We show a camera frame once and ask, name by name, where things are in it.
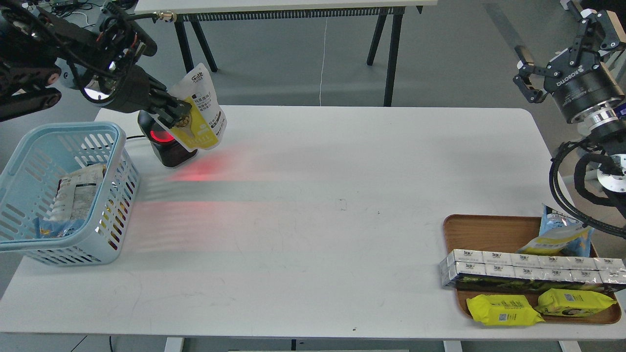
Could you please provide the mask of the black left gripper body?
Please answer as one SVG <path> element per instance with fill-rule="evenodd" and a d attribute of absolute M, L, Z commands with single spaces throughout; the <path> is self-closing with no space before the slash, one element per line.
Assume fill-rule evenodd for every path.
<path fill-rule="evenodd" d="M 116 83 L 109 93 L 97 90 L 97 82 L 84 87 L 87 100 L 97 107 L 121 113 L 139 110 L 154 113 L 166 107 L 166 87 L 148 74 L 142 67 L 134 66 L 130 72 Z"/>

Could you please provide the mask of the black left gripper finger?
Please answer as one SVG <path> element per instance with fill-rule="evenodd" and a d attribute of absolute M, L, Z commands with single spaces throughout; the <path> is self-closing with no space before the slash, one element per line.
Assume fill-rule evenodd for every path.
<path fill-rule="evenodd" d="M 189 125 L 189 108 L 147 109 L 147 112 L 166 129 L 182 129 Z"/>
<path fill-rule="evenodd" d="M 154 88 L 154 113 L 186 115 L 191 111 L 190 103 L 171 96 L 166 90 Z"/>

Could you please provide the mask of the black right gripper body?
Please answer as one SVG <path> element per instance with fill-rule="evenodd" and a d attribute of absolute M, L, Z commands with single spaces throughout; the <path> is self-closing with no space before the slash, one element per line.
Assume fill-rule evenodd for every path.
<path fill-rule="evenodd" d="M 566 123 L 581 122 L 586 111 L 596 107 L 617 107 L 625 98 L 623 89 L 602 62 L 577 67 L 551 62 L 550 67 L 562 72 L 555 79 L 552 97 Z"/>

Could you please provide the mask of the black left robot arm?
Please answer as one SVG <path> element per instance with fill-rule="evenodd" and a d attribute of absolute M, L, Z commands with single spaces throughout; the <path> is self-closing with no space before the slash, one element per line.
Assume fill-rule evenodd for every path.
<path fill-rule="evenodd" d="M 1 2 L 1 120 L 49 109 L 64 82 L 93 104 L 119 113 L 145 111 L 169 129 L 191 114 L 191 105 L 170 95 L 138 61 L 157 44 L 137 23 L 172 22 L 172 12 L 129 14 L 104 4 L 94 29 L 86 29 L 18 0 Z"/>

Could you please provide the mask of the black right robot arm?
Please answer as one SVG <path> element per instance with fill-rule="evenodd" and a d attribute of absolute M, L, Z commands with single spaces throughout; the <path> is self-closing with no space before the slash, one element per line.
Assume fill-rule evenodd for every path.
<path fill-rule="evenodd" d="M 590 203 L 625 214 L 625 119 L 619 115 L 625 93 L 604 63 L 607 54 L 624 52 L 625 32 L 613 11 L 582 9 L 574 0 L 562 0 L 561 5 L 578 24 L 573 43 L 546 66 L 538 66 L 526 47 L 516 46 L 514 84 L 529 103 L 542 103 L 551 96 L 566 123 L 580 123 L 587 130 L 581 140 L 562 143 L 552 158 L 549 184 L 557 205 L 585 225 L 624 238 L 624 227 L 602 222 L 572 205 L 557 176 L 566 156 L 582 149 L 573 171 L 576 192 Z"/>

